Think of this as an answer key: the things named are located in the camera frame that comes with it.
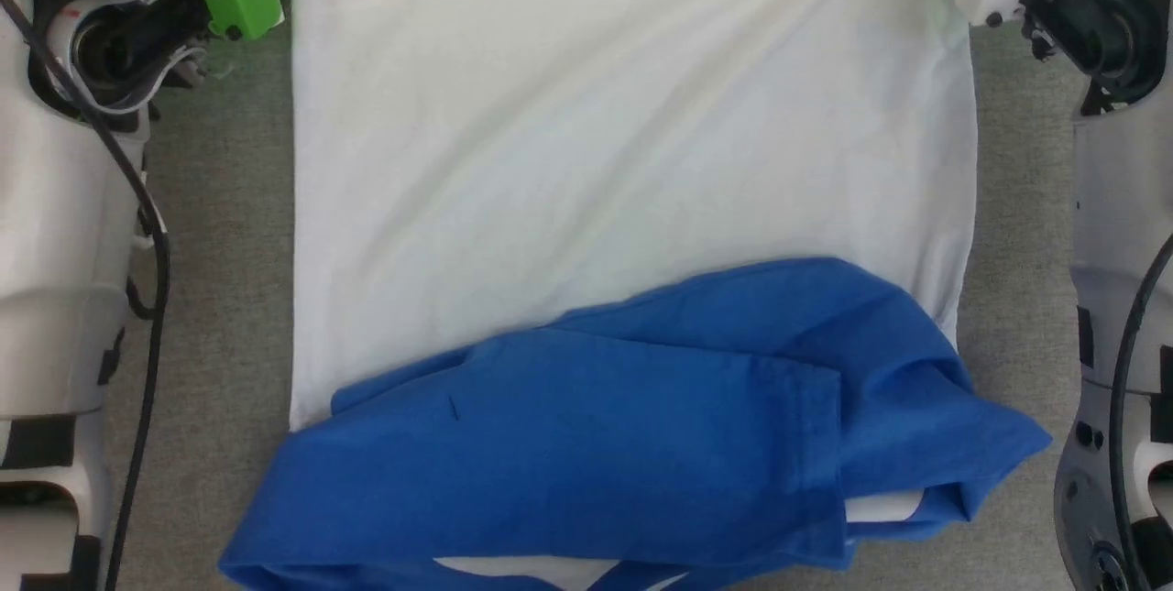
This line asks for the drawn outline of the white and blue garment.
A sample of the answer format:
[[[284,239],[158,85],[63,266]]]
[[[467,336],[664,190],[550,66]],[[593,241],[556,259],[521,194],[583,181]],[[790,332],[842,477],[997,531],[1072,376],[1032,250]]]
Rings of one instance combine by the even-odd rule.
[[[248,591],[711,591],[975,519],[954,0],[293,0]]]

